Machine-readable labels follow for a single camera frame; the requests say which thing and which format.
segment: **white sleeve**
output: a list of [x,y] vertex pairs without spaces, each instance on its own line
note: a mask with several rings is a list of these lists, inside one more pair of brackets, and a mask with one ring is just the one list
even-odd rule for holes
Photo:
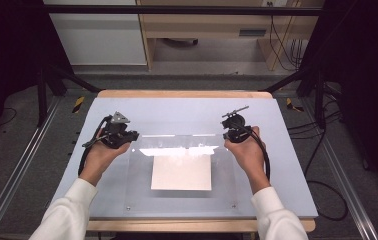
[[255,193],[251,202],[256,209],[261,240],[308,239],[299,218],[283,207],[273,187]]
[[84,239],[89,206],[97,193],[87,181],[77,178],[65,197],[46,210],[42,223],[30,239]]

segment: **wire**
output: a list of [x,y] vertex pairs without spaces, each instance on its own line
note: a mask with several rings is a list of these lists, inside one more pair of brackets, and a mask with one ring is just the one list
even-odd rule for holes
[[266,148],[264,147],[263,145],[263,142],[261,141],[261,138],[260,136],[258,136],[258,134],[254,131],[252,131],[253,134],[250,134],[251,137],[254,138],[253,135],[256,136],[256,138],[254,138],[256,140],[256,142],[258,143],[258,146],[260,146],[261,148],[261,151],[263,152],[263,156],[264,156],[264,163],[266,165],[266,176],[267,176],[267,179],[270,180],[270,159],[268,157],[268,153],[266,151]]
[[295,67],[295,65],[290,61],[290,59],[289,59],[289,57],[288,57],[288,54],[286,53],[285,47],[283,46],[283,42],[280,40],[279,34],[277,33],[276,28],[274,27],[273,15],[271,15],[270,18],[271,18],[270,34],[269,34],[269,36],[270,36],[270,37],[269,37],[270,47],[271,47],[271,49],[273,50],[274,54],[276,55],[277,61],[279,61],[279,64],[280,64],[280,66],[281,66],[283,69],[285,69],[286,71],[295,71],[296,69],[288,69],[288,68],[286,68],[286,67],[283,66],[282,61],[280,61],[280,57],[279,57],[279,55],[277,54],[276,50],[275,50],[274,47],[273,47],[273,43],[271,42],[271,34],[272,34],[273,30],[274,30],[274,31],[275,31],[275,34],[276,34],[276,36],[277,36],[277,39],[279,40],[280,45],[282,46],[283,52],[285,53],[285,55],[286,55],[286,57],[288,58],[288,60],[289,60],[289,62],[291,63],[291,65]]
[[[324,106],[323,108],[325,109],[326,106],[328,106],[329,104],[331,104],[331,103],[333,103],[333,102],[334,102],[334,101],[330,101],[330,102],[326,103],[325,106]],[[333,116],[337,116],[337,115],[339,115],[339,114],[340,114],[340,111],[333,112],[333,113],[329,114],[328,116],[326,116],[325,119],[328,119],[328,118],[333,117]],[[333,120],[331,120],[329,123],[332,123],[333,121],[336,121],[337,119],[338,119],[338,118],[333,119]],[[312,137],[316,137],[316,136],[321,136],[321,137],[320,137],[320,139],[319,139],[319,141],[318,141],[316,147],[314,148],[314,151],[313,151],[313,153],[311,154],[310,159],[309,159],[308,162],[307,162],[307,166],[306,166],[306,168],[305,168],[305,170],[304,170],[304,177],[305,177],[305,178],[307,178],[308,170],[310,169],[311,164],[312,164],[312,162],[313,162],[313,160],[314,160],[314,157],[316,156],[317,151],[318,151],[318,149],[319,149],[321,143],[323,142],[324,136],[325,136],[325,134],[326,134],[326,126],[327,126],[327,124],[329,124],[329,123],[328,123],[328,122],[325,122],[325,125],[324,125],[324,128],[323,128],[323,131],[322,131],[321,133],[315,135],[315,136],[312,136]],[[316,122],[309,123],[309,124],[304,124],[304,126],[309,126],[309,125],[311,125],[311,124],[314,124],[314,125],[315,125],[314,128],[317,127],[317,123],[316,123]],[[320,181],[316,181],[316,180],[306,180],[306,181],[307,181],[308,184],[311,184],[311,183],[313,183],[313,184],[318,184],[318,185],[321,185],[321,186],[324,186],[324,187],[330,189],[332,192],[334,192],[334,193],[336,193],[336,194],[338,195],[338,197],[342,200],[342,202],[343,202],[343,204],[344,204],[344,212],[343,212],[343,214],[342,214],[341,216],[339,216],[339,217],[331,217],[331,216],[328,216],[328,215],[324,214],[323,212],[321,212],[319,209],[317,209],[317,213],[319,214],[319,216],[321,216],[321,217],[323,217],[323,218],[326,218],[326,219],[328,219],[328,220],[331,220],[331,221],[342,221],[343,219],[345,219],[345,217],[348,215],[348,211],[349,211],[349,210],[348,210],[348,204],[347,204],[345,198],[342,196],[342,194],[341,194],[338,190],[336,190],[336,189],[333,188],[332,186],[330,186],[330,185],[328,185],[328,184],[326,184],[326,183],[320,182]]]
[[[340,111],[336,111],[336,112],[333,112],[331,114],[329,114],[328,116],[325,117],[325,119],[328,119],[328,118],[331,118],[333,116],[337,116],[337,115],[340,115],[341,112]],[[311,123],[307,123],[307,124],[303,124],[303,125],[299,125],[299,126],[295,126],[295,127],[289,127],[287,128],[288,131],[291,131],[291,130],[295,130],[295,129],[300,129],[300,128],[305,128],[305,127],[308,127],[308,126],[311,126],[311,125],[314,125],[314,127],[312,127],[309,131],[313,130],[315,128],[315,126],[317,125],[317,122],[311,122]],[[302,131],[302,132],[297,132],[297,133],[289,133],[289,135],[295,135],[295,134],[299,134],[299,133],[304,133],[304,132],[307,132],[307,131]]]
[[[93,134],[93,137],[92,139],[89,141],[89,142],[94,142],[96,139],[97,139],[97,136],[98,136],[98,133],[99,131],[101,130],[101,127],[102,125],[110,120],[112,118],[112,116],[107,116],[107,117],[104,117],[104,119],[102,119],[102,121],[99,123],[98,125],[98,128],[96,128],[95,130],[95,133]],[[86,158],[87,158],[87,155],[89,154],[90,152],[90,149],[92,149],[92,145],[89,145],[88,147],[85,148],[85,150],[83,151],[83,155],[82,155],[82,159],[80,160],[80,165],[79,165],[79,170],[77,171],[77,174],[80,175],[84,169],[84,165],[86,163]]]
[[313,126],[307,130],[303,130],[303,131],[300,131],[300,132],[294,132],[294,133],[289,133],[289,135],[297,135],[297,134],[301,134],[301,133],[306,133],[306,132],[309,132],[311,130],[314,130],[316,128],[316,126]]
[[13,115],[10,119],[8,119],[7,121],[3,122],[3,123],[0,123],[0,126],[2,125],[5,125],[9,122],[11,122],[16,116],[17,116],[17,110],[15,110],[14,108],[4,108],[4,110],[12,110],[13,111]]
[[[295,43],[298,41],[298,46],[297,46],[297,51],[295,54]],[[301,52],[302,52],[302,40],[301,39],[292,39],[292,44],[291,44],[291,50],[290,50],[290,56],[291,59],[289,61],[292,61],[295,64],[295,69],[299,70],[299,67],[301,66]]]
[[347,201],[345,200],[345,198],[342,196],[342,194],[338,190],[336,190],[335,188],[333,188],[332,186],[330,186],[330,185],[328,185],[326,183],[315,181],[315,180],[307,180],[307,183],[318,184],[318,185],[321,185],[321,186],[324,186],[324,187],[330,189],[332,192],[336,193],[336,195],[339,196],[339,198],[342,200],[342,202],[344,204],[344,213],[342,214],[342,216],[340,216],[340,217],[330,217],[330,216],[328,216],[328,215],[320,212],[320,210],[317,210],[317,213],[320,216],[322,216],[322,217],[324,217],[324,218],[326,218],[328,220],[335,221],[335,222],[342,221],[342,220],[345,219],[345,217],[348,215],[348,204],[347,204]]
[[291,137],[291,139],[312,139],[312,138],[315,138],[315,137],[320,136],[320,135],[322,135],[322,134],[318,133],[316,135],[309,136],[309,137]]

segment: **floor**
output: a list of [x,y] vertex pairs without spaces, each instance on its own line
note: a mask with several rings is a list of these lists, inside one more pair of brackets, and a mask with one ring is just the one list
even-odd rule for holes
[[[264,59],[256,53],[259,53],[259,48],[255,40],[200,39],[196,46],[163,40],[158,43],[154,68],[151,71],[124,66],[116,69],[80,67],[77,72],[83,79],[101,88],[192,90],[259,90],[291,73],[281,67],[269,72]],[[287,64],[285,66],[290,65],[284,59],[282,62]],[[296,84],[292,83],[274,94],[288,128],[312,122],[309,109],[313,103],[313,96],[297,98],[293,91]],[[78,138],[85,114],[95,94],[82,90],[68,80],[66,85],[69,91],[66,96],[60,97],[58,110],[48,131],[43,136],[25,175],[20,179],[21,183],[14,197],[8,202],[8,208],[3,212],[3,218],[0,220],[0,239],[26,239],[26,236],[34,231],[67,166],[69,155],[74,149],[74,141]],[[84,103],[78,113],[72,113],[79,96],[85,96]],[[288,97],[296,109],[287,107]],[[48,99],[55,102],[57,98],[49,95]],[[361,207],[370,219],[374,230],[372,233],[376,233],[377,236],[364,236],[365,232],[359,227],[361,224],[358,225],[356,222],[358,213],[351,207],[344,219],[329,220],[329,217],[338,218],[343,215],[343,201],[330,188],[311,182],[313,198],[323,216],[316,219],[316,229],[309,233],[309,238],[378,239],[378,173],[363,169],[361,155],[349,129],[343,123],[343,116],[338,114],[337,103],[330,96],[325,97],[325,102],[329,103],[326,106],[326,115],[330,116],[326,135],[306,178],[325,183],[337,192],[342,192],[330,160],[330,146],[350,180]],[[299,107],[303,107],[304,111],[299,111]],[[0,119],[0,194],[36,130],[37,117],[37,95],[34,87],[11,95],[5,103],[5,111]],[[306,169],[319,142],[321,131],[308,126],[289,130],[303,169]],[[88,233],[88,237],[90,236],[95,237],[96,233]],[[104,233],[103,239],[110,239],[112,236],[114,233]]]

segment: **white card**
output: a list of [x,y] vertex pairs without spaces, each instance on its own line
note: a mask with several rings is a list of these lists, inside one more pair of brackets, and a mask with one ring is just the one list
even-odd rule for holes
[[211,191],[211,155],[155,156],[151,189]]

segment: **metal frame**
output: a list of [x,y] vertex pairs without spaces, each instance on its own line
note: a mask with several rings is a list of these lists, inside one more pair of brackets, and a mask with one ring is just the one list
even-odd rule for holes
[[28,143],[24,153],[21,155],[20,160],[18,161],[14,171],[12,172],[8,182],[6,183],[4,189],[0,194],[0,221],[2,220],[3,215],[8,209],[9,204],[11,203],[12,198],[14,197],[15,192],[20,185],[24,174],[27,171],[33,157],[39,148],[43,137],[45,136],[46,131],[48,130],[52,119],[55,116],[57,107],[61,101],[61,97],[53,97],[52,103],[48,110],[48,115],[46,120],[43,122],[42,126],[38,127],[33,134],[30,142]]
[[39,10],[47,13],[74,14],[195,14],[195,15],[273,15],[273,16],[321,16],[343,13],[321,8],[287,7],[226,7],[226,6],[160,6],[160,5],[23,5],[23,10]]

